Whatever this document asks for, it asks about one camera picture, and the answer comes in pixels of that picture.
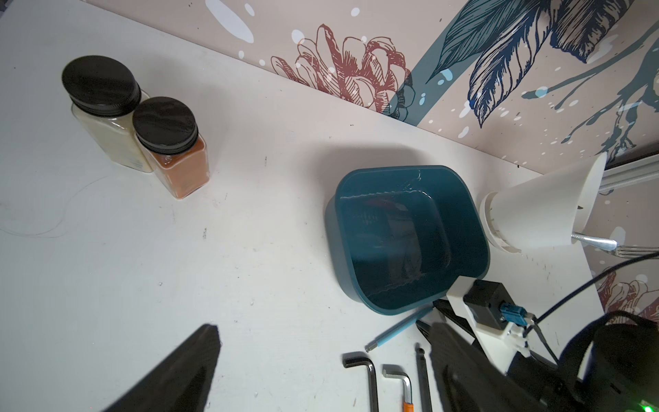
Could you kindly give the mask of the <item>cream spice jar black lid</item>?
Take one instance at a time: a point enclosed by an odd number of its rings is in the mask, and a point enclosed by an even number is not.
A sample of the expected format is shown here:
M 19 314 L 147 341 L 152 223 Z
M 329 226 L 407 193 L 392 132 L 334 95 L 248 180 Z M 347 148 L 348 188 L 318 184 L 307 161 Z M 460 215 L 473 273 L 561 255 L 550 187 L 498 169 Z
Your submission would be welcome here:
M 62 72 L 71 112 L 107 157 L 142 173 L 153 168 L 139 148 L 133 113 L 149 96 L 122 63 L 104 56 L 72 60 Z

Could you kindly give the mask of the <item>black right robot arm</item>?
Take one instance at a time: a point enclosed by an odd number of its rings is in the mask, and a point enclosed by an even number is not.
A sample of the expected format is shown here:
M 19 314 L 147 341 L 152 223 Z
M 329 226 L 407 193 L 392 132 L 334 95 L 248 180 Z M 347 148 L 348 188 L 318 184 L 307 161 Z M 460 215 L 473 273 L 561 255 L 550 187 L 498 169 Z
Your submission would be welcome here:
M 657 411 L 658 324 L 609 312 L 569 341 L 556 366 L 516 355 L 508 377 L 547 411 Z

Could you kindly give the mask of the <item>black short-bend hex key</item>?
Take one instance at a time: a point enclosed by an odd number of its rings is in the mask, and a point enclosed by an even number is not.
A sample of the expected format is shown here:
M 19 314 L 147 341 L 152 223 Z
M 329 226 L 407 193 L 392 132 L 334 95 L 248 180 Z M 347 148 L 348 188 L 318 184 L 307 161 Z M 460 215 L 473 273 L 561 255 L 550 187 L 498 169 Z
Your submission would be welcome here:
M 365 367 L 367 369 L 370 412 L 379 412 L 377 374 L 372 360 L 365 352 L 353 352 L 342 355 L 342 364 L 346 369 L 353 367 Z

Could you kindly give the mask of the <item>orange hex key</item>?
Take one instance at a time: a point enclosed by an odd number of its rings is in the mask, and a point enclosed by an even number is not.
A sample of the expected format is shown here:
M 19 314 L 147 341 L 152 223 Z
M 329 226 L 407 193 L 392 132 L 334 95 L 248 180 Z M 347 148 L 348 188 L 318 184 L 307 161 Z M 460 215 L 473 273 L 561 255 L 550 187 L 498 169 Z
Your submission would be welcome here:
M 382 374 L 386 379 L 400 381 L 403 386 L 403 412 L 414 412 L 414 401 L 411 379 L 400 366 L 383 365 Z

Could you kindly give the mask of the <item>long black hex key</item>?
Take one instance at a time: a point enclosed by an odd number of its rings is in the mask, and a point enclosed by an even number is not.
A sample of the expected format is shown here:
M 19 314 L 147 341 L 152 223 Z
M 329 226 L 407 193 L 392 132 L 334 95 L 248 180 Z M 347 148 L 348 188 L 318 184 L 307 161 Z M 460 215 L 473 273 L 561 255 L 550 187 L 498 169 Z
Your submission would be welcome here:
M 421 410 L 423 412 L 432 412 L 432 398 L 425 351 L 418 343 L 415 345 L 415 359 L 420 386 Z

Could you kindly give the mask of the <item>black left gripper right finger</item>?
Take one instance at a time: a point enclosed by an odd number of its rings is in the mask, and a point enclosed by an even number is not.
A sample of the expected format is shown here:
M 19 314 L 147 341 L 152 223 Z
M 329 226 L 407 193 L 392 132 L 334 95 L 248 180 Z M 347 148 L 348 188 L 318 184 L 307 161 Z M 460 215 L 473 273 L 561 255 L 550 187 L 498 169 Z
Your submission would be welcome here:
M 444 411 L 544 411 L 546 408 L 451 326 L 430 327 L 430 358 Z

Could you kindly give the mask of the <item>metal fork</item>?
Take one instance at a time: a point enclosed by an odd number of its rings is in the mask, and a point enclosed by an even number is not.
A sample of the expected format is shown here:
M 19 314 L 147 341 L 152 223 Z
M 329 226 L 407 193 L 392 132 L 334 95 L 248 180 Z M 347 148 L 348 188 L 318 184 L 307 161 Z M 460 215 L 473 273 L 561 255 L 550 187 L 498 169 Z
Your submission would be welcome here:
M 621 245 L 616 240 L 589 236 L 582 233 L 572 233 L 571 238 L 584 245 L 591 245 L 596 249 L 622 259 L 634 259 L 644 255 L 658 253 L 657 247 L 629 247 L 628 245 Z

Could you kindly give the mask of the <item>white utensil holder cup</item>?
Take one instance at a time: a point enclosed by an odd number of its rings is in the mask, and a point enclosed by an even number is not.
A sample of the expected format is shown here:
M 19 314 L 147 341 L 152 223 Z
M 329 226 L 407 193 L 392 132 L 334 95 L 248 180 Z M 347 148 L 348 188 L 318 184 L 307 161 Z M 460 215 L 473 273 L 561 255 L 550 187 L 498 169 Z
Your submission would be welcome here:
M 513 254 L 571 245 L 590 218 L 606 163 L 599 154 L 485 195 L 479 214 L 490 243 Z

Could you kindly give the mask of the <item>blue hex key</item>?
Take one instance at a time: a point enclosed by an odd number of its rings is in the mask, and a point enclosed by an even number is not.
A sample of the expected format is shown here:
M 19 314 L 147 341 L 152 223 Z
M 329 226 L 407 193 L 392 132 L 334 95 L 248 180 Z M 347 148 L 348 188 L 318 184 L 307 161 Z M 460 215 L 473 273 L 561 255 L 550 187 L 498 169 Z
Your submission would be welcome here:
M 370 343 L 365 346 L 365 352 L 370 353 L 376 348 L 383 346 L 393 337 L 399 335 L 406 329 L 410 328 L 410 326 L 414 325 L 418 320 L 421 320 L 427 316 L 430 312 L 432 312 L 433 309 L 434 307 L 432 306 L 422 307 L 422 309 L 414 312 L 413 314 L 410 314 L 410 316 L 401 320 L 397 324 L 394 324 L 391 326 L 391 328 L 376 336 L 374 340 L 370 341 Z

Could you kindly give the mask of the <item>orange spice jar black lid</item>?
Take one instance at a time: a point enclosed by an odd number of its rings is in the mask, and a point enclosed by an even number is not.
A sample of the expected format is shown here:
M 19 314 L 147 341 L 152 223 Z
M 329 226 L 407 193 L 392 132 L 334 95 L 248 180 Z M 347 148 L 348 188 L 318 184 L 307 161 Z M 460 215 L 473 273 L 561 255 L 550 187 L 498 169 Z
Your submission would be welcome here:
M 209 182 L 207 145 L 185 103 L 149 98 L 137 106 L 132 122 L 140 150 L 173 197 L 188 197 Z

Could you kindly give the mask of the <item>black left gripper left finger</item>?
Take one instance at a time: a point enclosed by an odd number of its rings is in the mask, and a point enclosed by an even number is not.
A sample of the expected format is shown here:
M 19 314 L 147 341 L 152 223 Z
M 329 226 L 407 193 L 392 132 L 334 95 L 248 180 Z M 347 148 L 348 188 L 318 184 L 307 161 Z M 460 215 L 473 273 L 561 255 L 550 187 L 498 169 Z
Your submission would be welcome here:
M 203 411 L 221 352 L 218 327 L 204 324 L 106 409 Z

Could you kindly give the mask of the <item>teal plastic storage box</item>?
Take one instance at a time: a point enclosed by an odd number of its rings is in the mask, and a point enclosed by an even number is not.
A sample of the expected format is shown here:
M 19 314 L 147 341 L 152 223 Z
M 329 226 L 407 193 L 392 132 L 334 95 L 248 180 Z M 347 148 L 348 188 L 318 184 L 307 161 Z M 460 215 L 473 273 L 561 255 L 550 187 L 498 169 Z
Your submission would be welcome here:
M 474 199 L 446 166 L 358 169 L 325 209 L 336 280 L 352 300 L 397 315 L 482 279 L 490 249 Z

